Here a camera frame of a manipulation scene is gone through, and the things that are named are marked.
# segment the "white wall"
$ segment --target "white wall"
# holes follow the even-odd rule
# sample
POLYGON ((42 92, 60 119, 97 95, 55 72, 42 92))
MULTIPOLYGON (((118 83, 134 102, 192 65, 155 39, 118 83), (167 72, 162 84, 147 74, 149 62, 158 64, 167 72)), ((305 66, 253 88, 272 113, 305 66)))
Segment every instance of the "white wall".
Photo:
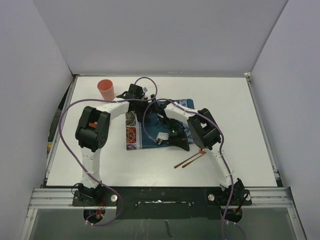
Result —
POLYGON ((242 76, 287 0, 33 0, 74 74, 242 76))
POLYGON ((32 0, 0 1, 0 239, 18 239, 71 73, 32 0))
POLYGON ((289 0, 252 72, 280 174, 309 240, 320 236, 319 11, 319 0, 289 0))

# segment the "tabletop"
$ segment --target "tabletop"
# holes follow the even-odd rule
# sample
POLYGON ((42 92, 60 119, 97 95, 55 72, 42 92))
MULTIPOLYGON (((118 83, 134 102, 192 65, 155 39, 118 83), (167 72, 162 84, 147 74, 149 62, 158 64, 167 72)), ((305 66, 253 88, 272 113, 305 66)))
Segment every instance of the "tabletop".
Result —
MULTIPOLYGON (((71 103, 81 99, 102 99, 97 83, 110 79, 115 95, 127 91, 137 77, 79 76, 71 103)), ((224 155, 245 187, 276 187, 276 179, 262 130, 244 77, 152 77, 158 88, 157 98, 192 99, 195 109, 207 108, 225 137, 224 155)), ((147 79, 138 82, 147 89, 146 96, 155 92, 147 79)), ((75 138, 76 128, 84 107, 98 107, 101 102, 81 102, 66 115, 62 134, 80 158, 75 138)), ((47 186, 73 186, 80 182, 82 169, 58 141, 47 186)), ((199 148, 191 144, 190 151, 179 147, 159 147, 126 150, 125 115, 110 123, 108 139, 101 150, 100 177, 109 186, 136 187, 217 187, 218 176, 209 157, 204 155, 186 168, 174 166, 186 160, 199 148)))

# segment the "orange cup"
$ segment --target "orange cup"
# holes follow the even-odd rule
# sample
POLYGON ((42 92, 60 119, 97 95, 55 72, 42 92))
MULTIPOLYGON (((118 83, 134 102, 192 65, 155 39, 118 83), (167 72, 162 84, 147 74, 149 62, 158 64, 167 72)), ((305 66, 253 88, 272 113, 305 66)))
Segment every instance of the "orange cup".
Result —
POLYGON ((115 99, 114 84, 111 80, 103 79, 98 82, 97 87, 104 100, 112 101, 115 99))

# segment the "orange object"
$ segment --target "orange object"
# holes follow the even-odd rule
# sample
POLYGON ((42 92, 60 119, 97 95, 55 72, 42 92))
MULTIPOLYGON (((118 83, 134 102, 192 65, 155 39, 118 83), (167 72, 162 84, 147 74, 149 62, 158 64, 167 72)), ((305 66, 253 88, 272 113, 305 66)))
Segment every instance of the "orange object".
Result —
POLYGON ((97 88, 104 100, 112 101, 115 99, 114 84, 109 79, 103 79, 97 84, 97 88))

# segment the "screw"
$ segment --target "screw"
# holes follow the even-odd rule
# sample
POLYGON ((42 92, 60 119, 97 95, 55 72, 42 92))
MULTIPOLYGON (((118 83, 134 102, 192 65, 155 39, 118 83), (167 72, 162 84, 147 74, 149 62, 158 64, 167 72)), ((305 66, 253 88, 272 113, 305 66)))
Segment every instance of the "screw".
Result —
POLYGON ((115 201, 117 201, 117 199, 118 199, 118 196, 117 195, 115 195, 115 194, 113 194, 112 196, 111 196, 111 198, 110 198, 110 200, 111 200, 111 202, 115 202, 115 201))
POLYGON ((215 195, 213 195, 213 194, 209 194, 208 195, 208 199, 209 199, 209 201, 214 201, 215 200, 215 195))

